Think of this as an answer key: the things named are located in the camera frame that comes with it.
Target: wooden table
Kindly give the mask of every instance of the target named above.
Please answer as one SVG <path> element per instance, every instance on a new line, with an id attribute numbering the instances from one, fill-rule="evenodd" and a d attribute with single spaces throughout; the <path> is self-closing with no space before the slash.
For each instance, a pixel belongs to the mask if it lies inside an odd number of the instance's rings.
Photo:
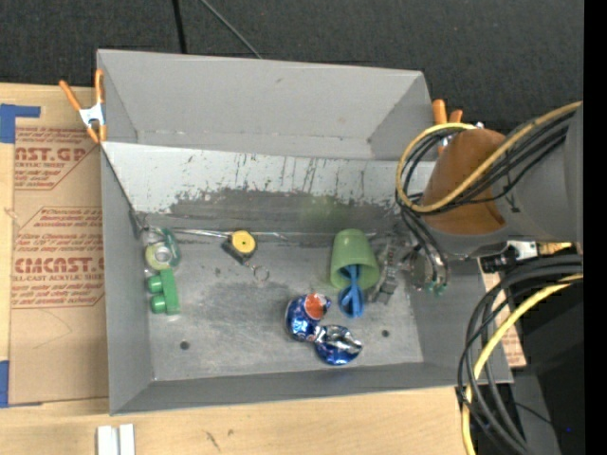
<path id="1" fill-rule="evenodd" d="M 0 97 L 39 99 L 48 86 L 0 84 Z M 12 167 L 0 155 L 0 324 L 8 325 Z M 0 329 L 6 351 L 8 329 Z M 137 454 L 333 453 L 460 455 L 460 412 L 453 388 L 110 417 L 106 398 L 0 409 L 0 454 L 92 454 L 98 426 L 133 423 Z"/>

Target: cardboard box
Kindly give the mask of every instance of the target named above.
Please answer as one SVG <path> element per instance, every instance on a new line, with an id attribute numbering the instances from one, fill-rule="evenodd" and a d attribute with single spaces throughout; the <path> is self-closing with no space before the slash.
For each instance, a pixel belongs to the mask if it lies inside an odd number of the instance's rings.
<path id="1" fill-rule="evenodd" d="M 0 102 L 41 111 L 16 120 L 9 403 L 105 396 L 100 148 L 58 86 L 1 84 Z"/>
<path id="2" fill-rule="evenodd" d="M 109 133 L 101 182 L 111 412 L 455 384 L 484 292 L 475 262 L 453 265 L 441 299 L 403 275 L 391 302 L 368 304 L 363 318 L 335 305 L 326 323 L 365 344 L 342 368 L 322 364 L 283 325 L 294 296 L 337 297 L 328 270 L 341 229 L 363 229 L 377 255 L 408 237 L 394 173 L 432 124 L 421 73 L 108 50 L 98 65 Z M 180 236 L 178 316 L 150 312 L 145 225 L 203 231 Z M 268 281 L 222 251 L 238 228 L 260 238 L 251 261 Z M 507 377 L 503 359 L 495 369 Z"/>

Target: black floor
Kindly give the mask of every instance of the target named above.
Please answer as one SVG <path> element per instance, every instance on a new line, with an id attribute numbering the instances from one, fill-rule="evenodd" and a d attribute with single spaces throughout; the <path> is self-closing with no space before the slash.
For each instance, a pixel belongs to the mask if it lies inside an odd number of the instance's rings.
<path id="1" fill-rule="evenodd" d="M 267 59 L 422 70 L 509 131 L 583 98 L 584 0 L 209 0 Z M 246 55 L 195 0 L 193 54 Z M 90 85 L 99 47 L 178 52 L 171 0 L 0 0 L 0 81 Z"/>

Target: orange clamp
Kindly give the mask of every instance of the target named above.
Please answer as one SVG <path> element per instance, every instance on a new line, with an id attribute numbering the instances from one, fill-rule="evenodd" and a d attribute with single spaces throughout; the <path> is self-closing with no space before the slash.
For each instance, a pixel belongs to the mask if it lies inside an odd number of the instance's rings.
<path id="1" fill-rule="evenodd" d="M 86 125 L 86 132 L 91 139 L 99 144 L 100 141 L 107 139 L 107 125 L 105 124 L 105 93 L 103 90 L 103 71 L 97 69 L 95 71 L 95 104 L 91 108 L 83 108 L 80 104 L 76 95 L 72 91 L 72 88 L 64 80 L 59 81 L 59 87 L 61 87 L 67 100 L 72 107 L 80 113 L 84 124 Z"/>

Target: yellow round object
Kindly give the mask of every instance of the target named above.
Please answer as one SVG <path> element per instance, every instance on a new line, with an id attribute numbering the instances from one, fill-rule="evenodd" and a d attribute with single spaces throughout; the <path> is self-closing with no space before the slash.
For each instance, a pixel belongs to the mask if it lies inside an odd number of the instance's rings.
<path id="1" fill-rule="evenodd" d="M 241 254 L 250 254 L 255 249 L 255 238 L 248 231 L 235 231 L 231 235 L 231 245 Z"/>

